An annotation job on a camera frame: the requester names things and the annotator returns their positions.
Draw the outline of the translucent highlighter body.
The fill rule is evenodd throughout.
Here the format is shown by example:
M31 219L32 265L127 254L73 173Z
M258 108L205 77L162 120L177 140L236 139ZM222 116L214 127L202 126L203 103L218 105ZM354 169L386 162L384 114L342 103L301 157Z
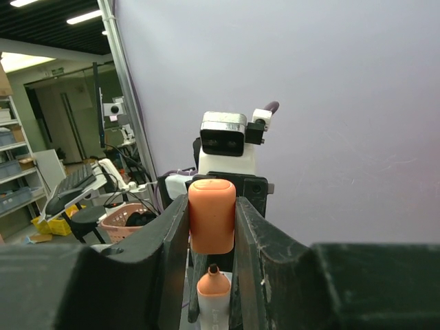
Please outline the translucent highlighter body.
M209 265L197 283L200 329L229 329L230 290L229 278L217 264Z

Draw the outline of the orange highlighter cap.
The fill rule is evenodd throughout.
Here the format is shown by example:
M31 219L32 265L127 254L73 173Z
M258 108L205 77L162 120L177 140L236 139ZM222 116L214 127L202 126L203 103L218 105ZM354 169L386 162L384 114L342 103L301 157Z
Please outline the orange highlighter cap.
M188 189L190 244L198 254L227 254L234 247L236 188L225 179L200 179Z

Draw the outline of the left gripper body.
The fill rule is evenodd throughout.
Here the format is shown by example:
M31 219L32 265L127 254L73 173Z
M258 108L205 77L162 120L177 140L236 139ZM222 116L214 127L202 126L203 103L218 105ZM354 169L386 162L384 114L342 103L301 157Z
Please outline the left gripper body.
M270 184L266 178L255 175L218 172L210 172L207 175L192 175L191 173L187 175L183 171L171 171L161 176L163 209L170 206L178 196L185 195L189 185L200 179L225 179L232 182L236 189L236 196L247 198L263 217L267 208L267 196L274 193L273 184Z

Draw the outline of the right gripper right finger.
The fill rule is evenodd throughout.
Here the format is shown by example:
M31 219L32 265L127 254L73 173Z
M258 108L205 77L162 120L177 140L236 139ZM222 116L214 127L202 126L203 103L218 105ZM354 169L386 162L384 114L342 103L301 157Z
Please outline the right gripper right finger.
M439 246L307 247L236 202L241 329L438 329Z

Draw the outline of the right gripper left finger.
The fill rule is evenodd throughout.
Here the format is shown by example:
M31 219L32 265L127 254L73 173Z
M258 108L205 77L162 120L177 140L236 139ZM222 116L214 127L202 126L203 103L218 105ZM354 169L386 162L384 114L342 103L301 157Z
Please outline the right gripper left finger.
M103 251L1 246L2 329L178 329L188 198Z

